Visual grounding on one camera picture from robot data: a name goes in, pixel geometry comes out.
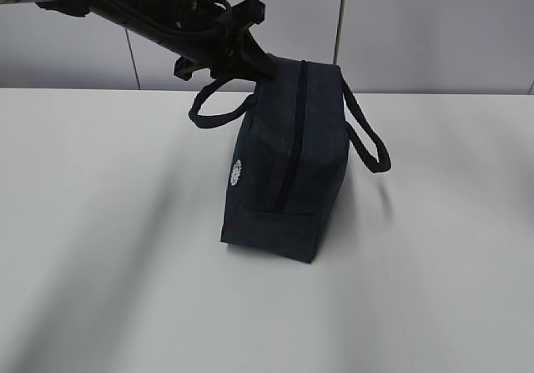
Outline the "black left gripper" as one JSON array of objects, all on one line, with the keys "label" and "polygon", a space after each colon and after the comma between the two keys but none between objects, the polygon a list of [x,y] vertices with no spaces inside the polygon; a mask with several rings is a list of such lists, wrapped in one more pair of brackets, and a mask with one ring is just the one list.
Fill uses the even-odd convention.
[{"label": "black left gripper", "polygon": [[242,79],[257,82],[276,77],[277,67],[256,42],[250,27],[264,21],[265,5],[260,0],[244,0],[234,6],[225,0],[210,0],[224,10],[214,20],[214,33],[198,39],[200,56],[180,57],[174,76],[189,80],[193,73],[207,69],[214,79]]}]

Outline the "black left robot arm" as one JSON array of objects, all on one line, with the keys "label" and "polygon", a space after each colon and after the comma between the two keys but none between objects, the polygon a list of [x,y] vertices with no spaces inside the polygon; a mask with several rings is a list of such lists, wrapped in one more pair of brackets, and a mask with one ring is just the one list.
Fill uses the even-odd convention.
[{"label": "black left robot arm", "polygon": [[174,76],[188,81],[207,69],[213,79],[258,81],[276,75],[275,62],[249,29],[264,21],[265,5],[244,0],[1,0],[84,18],[99,15],[178,54]]}]

